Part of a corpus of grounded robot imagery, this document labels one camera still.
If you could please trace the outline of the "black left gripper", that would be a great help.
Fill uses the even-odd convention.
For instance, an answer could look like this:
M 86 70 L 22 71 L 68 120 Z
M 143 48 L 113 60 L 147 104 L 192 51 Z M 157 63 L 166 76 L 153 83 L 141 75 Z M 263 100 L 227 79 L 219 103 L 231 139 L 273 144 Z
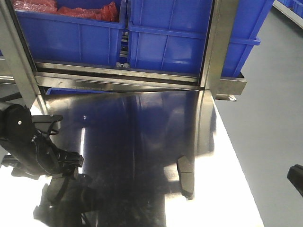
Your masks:
M 36 132 L 28 145 L 28 173 L 33 176 L 52 175 L 52 179 L 77 180 L 84 157 L 77 152 L 58 148 L 52 140 Z

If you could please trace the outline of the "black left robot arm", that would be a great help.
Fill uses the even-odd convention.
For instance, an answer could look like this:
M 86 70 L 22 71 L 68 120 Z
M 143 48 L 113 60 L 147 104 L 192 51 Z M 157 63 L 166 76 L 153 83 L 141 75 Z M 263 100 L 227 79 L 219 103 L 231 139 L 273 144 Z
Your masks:
M 84 158 L 77 152 L 58 148 L 51 136 L 62 115 L 32 115 L 19 104 L 0 104 L 0 145 L 7 151 L 1 165 L 12 167 L 12 176 L 37 180 L 40 176 L 73 175 Z

